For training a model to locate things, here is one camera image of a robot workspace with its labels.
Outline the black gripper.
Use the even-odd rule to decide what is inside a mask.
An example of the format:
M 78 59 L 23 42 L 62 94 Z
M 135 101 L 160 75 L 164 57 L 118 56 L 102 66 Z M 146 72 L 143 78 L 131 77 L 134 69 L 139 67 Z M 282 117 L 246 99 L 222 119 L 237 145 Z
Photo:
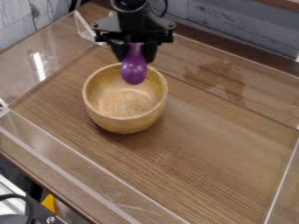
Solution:
M 107 43 L 122 61 L 134 43 L 142 44 L 142 54 L 147 63 L 155 61 L 158 47 L 174 42 L 177 23 L 159 17 L 148 5 L 136 10 L 118 10 L 111 16 L 96 20 L 91 26 L 95 41 Z

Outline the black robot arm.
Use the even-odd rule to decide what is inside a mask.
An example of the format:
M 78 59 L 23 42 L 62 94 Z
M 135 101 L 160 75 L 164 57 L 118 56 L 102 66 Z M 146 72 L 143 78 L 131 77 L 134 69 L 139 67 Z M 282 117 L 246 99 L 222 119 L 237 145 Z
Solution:
M 91 24 L 95 41 L 111 46 L 119 61 L 126 58 L 130 45 L 140 43 L 146 62 L 152 63 L 162 43 L 174 42 L 177 23 L 164 18 L 168 0 L 163 1 L 164 9 L 158 14 L 148 0 L 110 0 L 115 12 Z

